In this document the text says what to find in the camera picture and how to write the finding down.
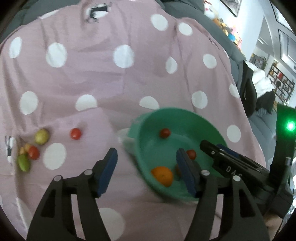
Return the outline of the large orange with stem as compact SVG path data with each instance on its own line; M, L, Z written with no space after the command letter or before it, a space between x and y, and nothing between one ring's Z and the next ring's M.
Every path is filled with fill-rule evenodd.
M174 181L173 172L164 166L159 166L151 170L154 178L165 187L170 187Z

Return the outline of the large red tomato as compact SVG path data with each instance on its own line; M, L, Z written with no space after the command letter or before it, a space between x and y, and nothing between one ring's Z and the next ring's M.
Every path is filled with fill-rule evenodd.
M160 138L168 138L171 135L171 131L168 128L163 128L159 132Z

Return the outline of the yellow green mango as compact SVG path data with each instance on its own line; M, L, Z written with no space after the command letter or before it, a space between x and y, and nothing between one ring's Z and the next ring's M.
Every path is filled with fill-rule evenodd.
M38 145L44 145L49 140L49 132L46 129L40 129L35 133L35 143Z

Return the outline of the lone small red tomato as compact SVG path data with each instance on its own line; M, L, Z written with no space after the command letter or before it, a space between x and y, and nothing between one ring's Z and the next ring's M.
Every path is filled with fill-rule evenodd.
M73 128L70 130L70 138L73 140L79 140L82 136L82 132L79 128Z

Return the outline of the smaller orange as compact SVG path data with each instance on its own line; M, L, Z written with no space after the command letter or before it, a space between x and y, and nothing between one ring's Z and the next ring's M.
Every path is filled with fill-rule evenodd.
M179 177L181 177L181 176L182 176L182 173L181 173L181 170L180 170L180 168L179 168L178 164L177 164L177 165L175 165L175 172L176 172L176 174L177 174Z

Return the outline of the black jacket on sofa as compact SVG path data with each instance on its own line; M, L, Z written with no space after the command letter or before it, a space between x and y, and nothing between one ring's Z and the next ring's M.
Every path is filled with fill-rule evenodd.
M275 92L267 92L260 98L257 98L256 90L252 82L253 71L248 67L247 61L242 61L239 66L239 95L248 117L256 115L262 117L266 114L272 114L273 103L275 101Z

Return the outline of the white cushion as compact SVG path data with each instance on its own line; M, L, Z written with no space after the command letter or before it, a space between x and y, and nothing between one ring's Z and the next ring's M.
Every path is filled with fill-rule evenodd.
M253 71L252 82L256 90L257 98L274 90L274 86L270 79L266 77L264 70L259 69L252 63L248 63L248 67Z

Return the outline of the pink polka dot blanket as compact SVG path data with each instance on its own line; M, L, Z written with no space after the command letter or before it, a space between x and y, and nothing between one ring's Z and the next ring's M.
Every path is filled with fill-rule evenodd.
M97 1L41 15L1 44L1 205L26 237L56 175L74 177L109 148L118 163L97 201L112 240L183 240L196 203L156 195L124 150L120 130L141 114L175 107L214 125L227 145L265 165L224 48L195 20L177 19L155 1L113 1L88 21ZM70 130L79 128L79 140ZM35 143L40 129L49 132ZM29 172L17 157L39 149Z

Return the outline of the pile of plush toys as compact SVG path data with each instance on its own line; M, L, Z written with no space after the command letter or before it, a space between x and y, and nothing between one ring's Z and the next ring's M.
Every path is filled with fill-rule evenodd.
M228 26L222 18L218 15L218 10L214 7L213 1L203 1L204 3L204 15L211 19L233 42L236 47L241 51L242 39L234 28Z

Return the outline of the wall display shelf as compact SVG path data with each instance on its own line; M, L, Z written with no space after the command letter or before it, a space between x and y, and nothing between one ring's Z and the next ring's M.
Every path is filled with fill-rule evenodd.
M288 104L295 91L295 81L289 79L279 68L278 61L271 65L267 78L271 81L276 97L281 103Z

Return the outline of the framed wall picture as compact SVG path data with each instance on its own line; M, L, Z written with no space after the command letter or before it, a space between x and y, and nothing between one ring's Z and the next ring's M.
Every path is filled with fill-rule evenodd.
M241 0L220 0L224 6L234 15L235 17L238 16L240 7L241 7Z

